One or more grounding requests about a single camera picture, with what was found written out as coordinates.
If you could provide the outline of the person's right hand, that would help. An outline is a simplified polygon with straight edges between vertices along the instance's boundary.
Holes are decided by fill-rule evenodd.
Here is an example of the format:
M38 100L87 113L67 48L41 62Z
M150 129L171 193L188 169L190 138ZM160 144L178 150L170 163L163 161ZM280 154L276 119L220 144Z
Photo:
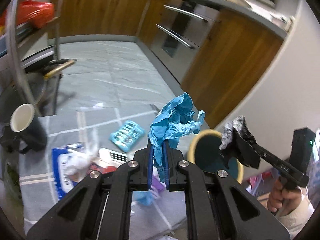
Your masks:
M267 209L280 216L286 216L296 209L302 201L301 189L288 190L284 188L279 178L274 182L268 196Z

